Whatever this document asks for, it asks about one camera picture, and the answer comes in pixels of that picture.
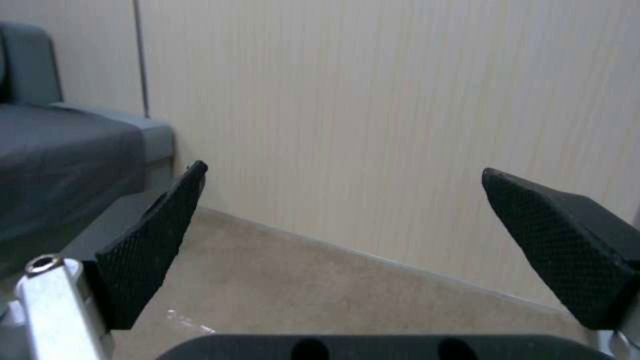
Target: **beige carpet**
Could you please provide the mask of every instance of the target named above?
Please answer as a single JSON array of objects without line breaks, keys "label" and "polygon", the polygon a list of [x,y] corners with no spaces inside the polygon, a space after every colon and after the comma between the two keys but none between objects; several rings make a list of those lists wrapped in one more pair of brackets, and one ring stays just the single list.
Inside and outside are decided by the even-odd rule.
[{"label": "beige carpet", "polygon": [[588,335],[568,313],[199,209],[114,358],[210,333]]}]

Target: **beige wall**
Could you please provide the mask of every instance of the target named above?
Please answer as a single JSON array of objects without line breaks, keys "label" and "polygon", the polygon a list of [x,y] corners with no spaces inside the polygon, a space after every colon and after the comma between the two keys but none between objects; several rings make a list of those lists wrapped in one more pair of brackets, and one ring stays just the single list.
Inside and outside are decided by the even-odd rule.
[{"label": "beige wall", "polygon": [[65,101],[143,113],[131,0],[0,0],[0,20],[51,35]]},{"label": "beige wall", "polygon": [[492,166],[640,199],[637,1],[142,0],[150,110],[202,204],[538,302]]}]

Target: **screw hole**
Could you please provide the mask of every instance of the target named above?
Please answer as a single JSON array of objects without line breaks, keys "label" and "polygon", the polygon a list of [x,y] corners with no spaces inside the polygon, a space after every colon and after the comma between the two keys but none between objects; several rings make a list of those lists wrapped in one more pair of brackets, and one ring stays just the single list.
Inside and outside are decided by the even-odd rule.
[{"label": "screw hole", "polygon": [[51,264],[51,262],[53,262],[53,258],[50,256],[44,256],[40,259],[37,259],[36,261],[33,262],[33,267],[35,268],[39,268],[41,266],[45,266],[48,264]]},{"label": "screw hole", "polygon": [[293,346],[291,360],[329,360],[329,349],[319,340],[304,339]]},{"label": "screw hole", "polygon": [[476,353],[460,339],[444,339],[438,345],[440,360],[477,360]]}]

